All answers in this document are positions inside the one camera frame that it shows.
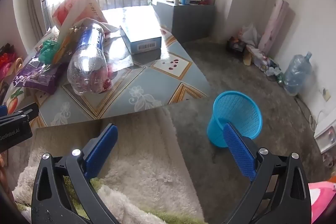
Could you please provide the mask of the Pepsi plastic bottle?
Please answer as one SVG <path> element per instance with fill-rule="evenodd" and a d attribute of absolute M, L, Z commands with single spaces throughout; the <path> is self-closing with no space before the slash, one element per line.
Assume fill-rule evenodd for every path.
<path fill-rule="evenodd" d="M 97 23 L 90 22 L 80 28 L 79 41 L 67 70 L 67 80 L 79 96 L 104 90 L 108 79 L 104 39 L 104 30 Z"/>

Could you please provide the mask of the clear plastic wrapper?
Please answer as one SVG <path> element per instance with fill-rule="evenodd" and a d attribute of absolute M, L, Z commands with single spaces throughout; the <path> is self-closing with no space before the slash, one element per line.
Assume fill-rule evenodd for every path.
<path fill-rule="evenodd" d="M 103 48 L 110 72 L 117 72 L 133 66 L 132 56 L 120 31 L 109 33 L 104 40 Z"/>

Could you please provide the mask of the red white snack bag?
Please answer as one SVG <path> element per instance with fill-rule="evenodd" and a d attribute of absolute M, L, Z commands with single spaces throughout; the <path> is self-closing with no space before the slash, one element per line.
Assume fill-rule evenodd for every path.
<path fill-rule="evenodd" d="M 96 0 L 64 0 L 52 15 L 59 30 L 58 43 L 63 42 L 70 28 L 85 18 L 107 22 Z"/>

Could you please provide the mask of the blue medicine tablet box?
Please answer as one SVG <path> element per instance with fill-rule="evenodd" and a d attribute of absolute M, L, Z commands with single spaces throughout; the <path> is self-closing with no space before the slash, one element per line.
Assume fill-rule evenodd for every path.
<path fill-rule="evenodd" d="M 120 26 L 123 41 L 131 55 L 161 48 L 162 34 L 157 21 L 129 21 Z"/>

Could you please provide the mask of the orange yellow snack wrapper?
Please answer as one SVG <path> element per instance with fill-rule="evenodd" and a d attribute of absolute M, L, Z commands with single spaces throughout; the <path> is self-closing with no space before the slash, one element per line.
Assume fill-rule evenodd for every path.
<path fill-rule="evenodd" d="M 59 50 L 54 54 L 52 64 L 65 64 L 69 63 L 72 54 L 77 47 L 77 38 L 79 29 L 74 27 L 70 28 L 66 34 L 63 42 L 60 44 Z"/>

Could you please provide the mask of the blue mesh trash basket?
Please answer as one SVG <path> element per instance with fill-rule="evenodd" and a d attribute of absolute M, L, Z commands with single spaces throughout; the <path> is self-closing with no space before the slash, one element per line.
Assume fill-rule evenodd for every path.
<path fill-rule="evenodd" d="M 241 135 L 255 139 L 261 132 L 263 118 L 250 97 L 241 92 L 226 91 L 215 99 L 207 127 L 207 137 L 213 145 L 227 147 L 223 137 L 223 127 L 227 123 L 232 124 Z"/>

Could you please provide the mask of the purple snack packet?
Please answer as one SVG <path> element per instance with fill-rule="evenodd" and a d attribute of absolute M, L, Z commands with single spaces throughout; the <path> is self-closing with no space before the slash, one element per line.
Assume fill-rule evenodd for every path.
<path fill-rule="evenodd" d="M 52 95 L 66 70 L 67 64 L 46 65 L 39 61 L 39 57 L 33 57 L 18 72 L 12 83 L 14 87 L 35 89 Z"/>

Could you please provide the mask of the red clothes pile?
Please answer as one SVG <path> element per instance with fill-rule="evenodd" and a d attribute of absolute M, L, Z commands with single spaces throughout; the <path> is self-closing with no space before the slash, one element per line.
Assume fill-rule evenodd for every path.
<path fill-rule="evenodd" d="M 7 43 L 1 47 L 0 57 L 0 80 L 3 81 L 6 77 L 13 73 L 18 73 L 23 66 L 22 58 L 18 57 L 13 45 Z"/>

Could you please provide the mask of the green plastic bag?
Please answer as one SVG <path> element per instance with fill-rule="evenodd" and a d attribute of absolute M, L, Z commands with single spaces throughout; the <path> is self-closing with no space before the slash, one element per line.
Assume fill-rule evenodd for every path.
<path fill-rule="evenodd" d="M 58 52 L 59 47 L 60 45 L 57 41 L 51 39 L 44 41 L 39 52 L 39 61 L 46 65 L 52 64 L 54 55 Z"/>

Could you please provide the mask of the white drawer unit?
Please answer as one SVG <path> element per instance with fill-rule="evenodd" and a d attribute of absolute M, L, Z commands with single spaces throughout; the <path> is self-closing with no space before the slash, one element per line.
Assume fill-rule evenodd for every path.
<path fill-rule="evenodd" d="M 321 122 L 318 122 L 314 138 L 321 154 L 335 146 L 335 118 L 336 110 L 331 111 Z"/>

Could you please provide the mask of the large clear water jug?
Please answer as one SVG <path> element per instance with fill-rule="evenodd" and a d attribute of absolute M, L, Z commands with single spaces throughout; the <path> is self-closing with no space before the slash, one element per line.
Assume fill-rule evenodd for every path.
<path fill-rule="evenodd" d="M 295 55 L 290 61 L 283 78 L 284 89 L 290 96 L 296 96 L 310 76 L 312 71 L 311 56 L 311 52 L 305 56 Z"/>

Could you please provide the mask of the grey storage cabinet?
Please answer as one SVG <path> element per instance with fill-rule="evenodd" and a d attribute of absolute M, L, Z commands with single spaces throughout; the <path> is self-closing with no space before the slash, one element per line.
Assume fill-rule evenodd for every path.
<path fill-rule="evenodd" d="M 213 5 L 175 5 L 166 0 L 153 0 L 160 25 L 180 43 L 206 38 L 214 25 Z"/>

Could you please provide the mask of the trash pile by wall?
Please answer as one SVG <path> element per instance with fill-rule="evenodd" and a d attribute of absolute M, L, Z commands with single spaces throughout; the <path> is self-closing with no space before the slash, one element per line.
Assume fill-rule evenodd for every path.
<path fill-rule="evenodd" d="M 226 43 L 226 50 L 242 58 L 246 66 L 255 65 L 267 79 L 282 85 L 282 71 L 279 65 L 257 48 L 261 36 L 251 23 L 243 26 L 236 36 L 231 36 Z"/>

